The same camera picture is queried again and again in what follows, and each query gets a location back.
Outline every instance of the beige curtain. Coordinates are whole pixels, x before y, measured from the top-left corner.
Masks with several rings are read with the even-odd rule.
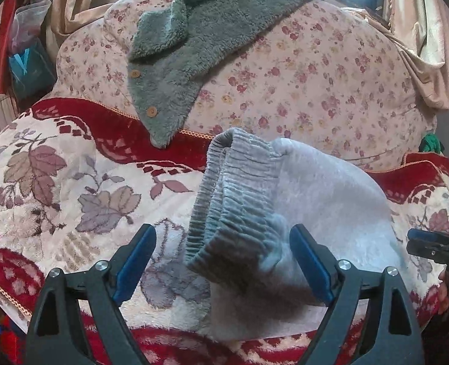
[[[398,48],[428,106],[449,109],[449,8],[443,0],[390,0],[387,30],[366,11],[363,17]]]
[[[74,31],[101,18],[111,4],[89,8],[91,0],[53,0],[51,29],[59,45]]]

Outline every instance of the metal screw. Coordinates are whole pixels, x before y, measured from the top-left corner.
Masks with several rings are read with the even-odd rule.
[[[95,268],[96,270],[104,270],[108,267],[108,261],[97,261]]]
[[[342,270],[349,270],[349,269],[351,269],[351,262],[346,261],[345,259],[341,259],[338,262],[338,265],[339,265],[339,268],[342,269]]]
[[[396,276],[399,274],[399,270],[397,268],[394,268],[393,266],[389,266],[386,268],[386,272],[391,276]]]
[[[59,268],[53,268],[49,272],[49,277],[57,277],[59,274],[60,274],[60,269]]]

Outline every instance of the bed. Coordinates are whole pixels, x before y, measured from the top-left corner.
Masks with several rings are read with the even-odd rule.
[[[157,248],[122,314],[151,363],[292,363],[304,333],[215,342],[206,280],[186,270],[186,227],[212,137],[241,126],[307,142],[366,169],[385,192],[403,276],[421,325],[437,311],[442,267],[409,256],[406,233],[449,232],[449,160],[417,153],[435,128],[398,53],[323,1],[306,3],[218,67],[166,149],[150,144],[130,102],[126,60],[136,20],[172,0],[120,0],[61,46],[53,91],[0,133],[0,305],[26,331],[44,276],[109,259],[143,223]],[[96,359],[108,363],[87,306]],[[354,351],[357,313],[339,363]]]

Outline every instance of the green fuzzy garment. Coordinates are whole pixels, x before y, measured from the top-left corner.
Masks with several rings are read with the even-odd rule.
[[[128,55],[128,85],[158,148],[182,128],[206,74],[230,53],[309,0],[174,0],[145,12]],[[132,78],[132,70],[141,75]],[[153,118],[147,109],[158,111]]]

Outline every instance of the wooden button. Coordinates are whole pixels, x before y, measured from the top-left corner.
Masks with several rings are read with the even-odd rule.
[[[147,108],[147,116],[149,118],[153,118],[154,116],[156,116],[158,114],[158,110],[157,108],[155,108],[154,106]]]
[[[131,70],[131,72],[130,72],[130,76],[132,78],[138,78],[140,75],[142,75],[142,74],[138,70]]]

